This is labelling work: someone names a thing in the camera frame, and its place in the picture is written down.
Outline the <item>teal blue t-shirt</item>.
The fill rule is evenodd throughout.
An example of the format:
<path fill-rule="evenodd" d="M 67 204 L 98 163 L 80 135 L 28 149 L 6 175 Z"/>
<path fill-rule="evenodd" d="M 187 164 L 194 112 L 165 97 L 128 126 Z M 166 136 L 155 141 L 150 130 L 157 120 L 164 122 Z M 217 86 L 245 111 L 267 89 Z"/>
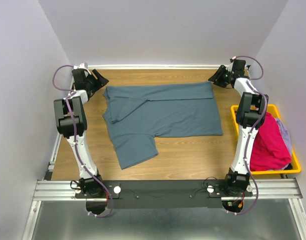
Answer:
<path fill-rule="evenodd" d="M 221 136 L 210 82 L 108 86 L 103 114 L 121 169 L 158 154 L 155 138 Z"/>

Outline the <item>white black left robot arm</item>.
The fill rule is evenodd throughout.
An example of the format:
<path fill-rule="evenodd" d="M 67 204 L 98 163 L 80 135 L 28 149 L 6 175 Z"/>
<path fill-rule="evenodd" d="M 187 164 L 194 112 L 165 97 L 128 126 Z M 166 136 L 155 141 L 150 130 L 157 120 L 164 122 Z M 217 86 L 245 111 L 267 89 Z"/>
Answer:
<path fill-rule="evenodd" d="M 73 84 L 70 89 L 58 87 L 55 83 L 57 73 L 63 68 L 72 69 Z M 52 77 L 52 84 L 57 90 L 67 91 L 66 97 L 53 102 L 56 128 L 69 143 L 77 162 L 79 180 L 75 181 L 77 186 L 73 189 L 86 197 L 107 199 L 110 197 L 109 190 L 104 186 L 88 148 L 86 140 L 88 125 L 83 107 L 108 83 L 109 80 L 97 70 L 89 70 L 84 65 L 62 65 L 55 70 Z"/>

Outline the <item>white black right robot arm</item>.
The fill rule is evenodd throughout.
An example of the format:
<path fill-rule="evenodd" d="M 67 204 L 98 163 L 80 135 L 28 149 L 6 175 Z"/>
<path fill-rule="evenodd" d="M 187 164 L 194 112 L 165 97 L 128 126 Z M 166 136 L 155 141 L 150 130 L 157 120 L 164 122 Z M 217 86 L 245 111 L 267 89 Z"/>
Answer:
<path fill-rule="evenodd" d="M 229 196 L 247 190 L 250 179 L 250 161 L 254 141 L 259 128 L 265 121 L 268 96 L 259 92 L 251 83 L 252 79 L 245 75 L 245 56 L 235 56 L 228 66 L 221 65 L 209 78 L 214 85 L 225 88 L 231 85 L 241 96 L 236 112 L 238 124 L 238 142 L 235 157 L 223 182 L 223 191 Z"/>

